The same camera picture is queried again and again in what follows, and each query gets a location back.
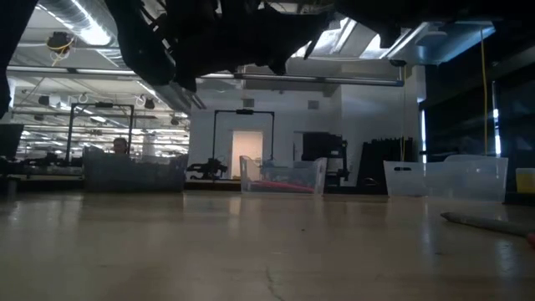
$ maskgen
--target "doorway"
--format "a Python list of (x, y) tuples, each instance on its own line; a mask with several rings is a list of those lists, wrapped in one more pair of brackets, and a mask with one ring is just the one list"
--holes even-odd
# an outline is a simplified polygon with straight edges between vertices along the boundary
[(231, 178), (240, 177), (240, 156), (248, 156), (257, 163), (262, 161), (263, 133), (257, 130), (234, 130), (232, 132)]

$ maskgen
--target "beige floor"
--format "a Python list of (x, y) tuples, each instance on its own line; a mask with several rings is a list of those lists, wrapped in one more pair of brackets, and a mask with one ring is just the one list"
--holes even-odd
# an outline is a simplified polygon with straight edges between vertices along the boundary
[(0, 203), (0, 300), (535, 300), (535, 251), (444, 222), (484, 202), (21, 195)]

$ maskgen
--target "clear plastic bin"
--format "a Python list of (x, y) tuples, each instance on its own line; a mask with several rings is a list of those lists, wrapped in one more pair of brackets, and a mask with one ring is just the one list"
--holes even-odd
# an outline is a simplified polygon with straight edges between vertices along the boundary
[(84, 149), (85, 189), (88, 191), (182, 191), (188, 155), (176, 158), (106, 154)]
[(327, 158), (288, 164), (240, 156), (242, 192), (288, 192), (322, 195)]
[(503, 202), (507, 158), (453, 156), (444, 162), (385, 161), (389, 196), (438, 196)]

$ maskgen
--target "gray bin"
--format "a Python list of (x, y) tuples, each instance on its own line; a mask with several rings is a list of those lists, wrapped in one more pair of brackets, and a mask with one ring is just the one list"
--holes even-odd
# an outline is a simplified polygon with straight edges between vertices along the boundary
[(84, 149), (84, 177), (87, 191), (182, 191), (188, 155), (176, 158), (106, 154)]

